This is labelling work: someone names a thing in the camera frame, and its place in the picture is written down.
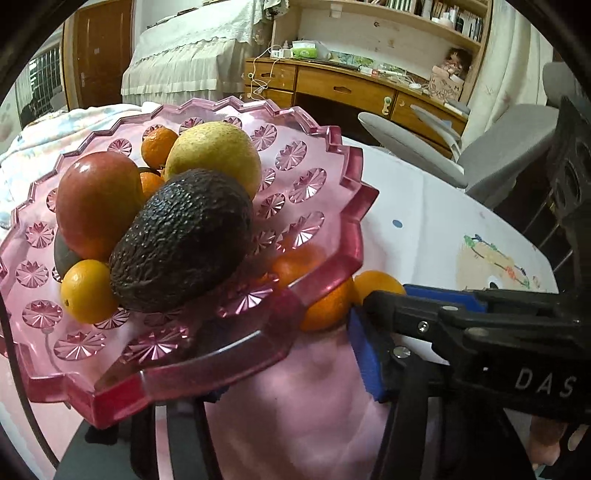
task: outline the blue gripper pad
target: blue gripper pad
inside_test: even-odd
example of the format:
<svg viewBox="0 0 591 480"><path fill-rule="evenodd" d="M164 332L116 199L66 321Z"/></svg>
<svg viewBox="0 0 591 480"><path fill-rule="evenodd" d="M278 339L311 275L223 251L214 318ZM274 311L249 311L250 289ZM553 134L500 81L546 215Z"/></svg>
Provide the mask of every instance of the blue gripper pad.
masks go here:
<svg viewBox="0 0 591 480"><path fill-rule="evenodd" d="M349 342L353 348L355 359L361 373L361 379L365 385L366 391L373 396L375 401L387 401L387 391L382 381L382 363L375 345L372 345L368 335L375 338L375 330L367 321L363 321L363 310L360 307L354 307L349 311L349 321L347 331Z"/></svg>
<svg viewBox="0 0 591 480"><path fill-rule="evenodd" d="M476 299L469 291L445 290L444 288L422 287L419 285L406 284L406 294L411 297L420 297L429 300L459 303L470 312L486 312L486 303Z"/></svg>

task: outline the bed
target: bed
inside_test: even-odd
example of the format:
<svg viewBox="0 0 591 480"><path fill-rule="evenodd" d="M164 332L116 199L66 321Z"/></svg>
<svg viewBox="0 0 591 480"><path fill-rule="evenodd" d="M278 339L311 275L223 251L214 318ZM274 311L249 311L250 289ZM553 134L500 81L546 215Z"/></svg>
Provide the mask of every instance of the bed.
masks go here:
<svg viewBox="0 0 591 480"><path fill-rule="evenodd" d="M147 29L123 75L123 102L238 96L244 60L265 48L264 9L264 0L225 0Z"/></svg>

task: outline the blanket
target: blanket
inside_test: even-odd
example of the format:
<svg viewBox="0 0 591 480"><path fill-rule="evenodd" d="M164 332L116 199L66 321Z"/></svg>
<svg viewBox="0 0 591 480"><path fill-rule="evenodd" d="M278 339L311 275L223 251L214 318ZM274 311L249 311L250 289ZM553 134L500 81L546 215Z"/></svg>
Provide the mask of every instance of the blanket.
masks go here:
<svg viewBox="0 0 591 480"><path fill-rule="evenodd" d="M76 109L26 127L0 155L0 241L10 212L27 199L29 185L55 165L57 157L77 149L94 130L109 129L122 116L153 111L158 104L109 105Z"/></svg>

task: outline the pink glass fruit bowl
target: pink glass fruit bowl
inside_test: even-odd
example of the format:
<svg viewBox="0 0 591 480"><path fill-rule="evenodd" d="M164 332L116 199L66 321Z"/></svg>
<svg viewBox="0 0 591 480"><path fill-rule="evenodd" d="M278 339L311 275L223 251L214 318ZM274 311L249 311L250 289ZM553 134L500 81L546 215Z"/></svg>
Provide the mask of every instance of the pink glass fruit bowl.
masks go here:
<svg viewBox="0 0 591 480"><path fill-rule="evenodd" d="M119 309L96 325L76 322L60 305L53 260L61 176L96 151L118 151L143 166L142 138L155 126L183 132L216 120L241 127L261 156L251 254L228 281L173 312ZM90 134L31 185L0 245L0 293L29 399L67 401L104 428L151 402L207 394L284 358L306 308L362 265L359 222L378 194L361 182L362 168L362 151L343 146L338 127L266 101L193 99ZM322 263L279 288L272 262L308 243Z"/></svg>

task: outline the wooden desk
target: wooden desk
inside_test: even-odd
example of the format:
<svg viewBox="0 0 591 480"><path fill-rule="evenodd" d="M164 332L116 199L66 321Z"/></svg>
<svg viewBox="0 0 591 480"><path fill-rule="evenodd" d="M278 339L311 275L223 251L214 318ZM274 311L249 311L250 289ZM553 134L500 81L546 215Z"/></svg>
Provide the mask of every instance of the wooden desk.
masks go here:
<svg viewBox="0 0 591 480"><path fill-rule="evenodd" d="M273 100L280 108L297 105L298 93L344 103L389 119L448 158L452 154L445 140L419 120L411 105L420 106L443 121L450 122L460 135L466 127L467 120L461 115L421 93L385 79L338 66L302 60L280 60L273 66L275 59L258 59L256 69L252 61L253 59L247 59L245 62L245 95L250 94L251 76L254 72L255 80L268 82L269 88L263 91L262 96Z"/></svg>

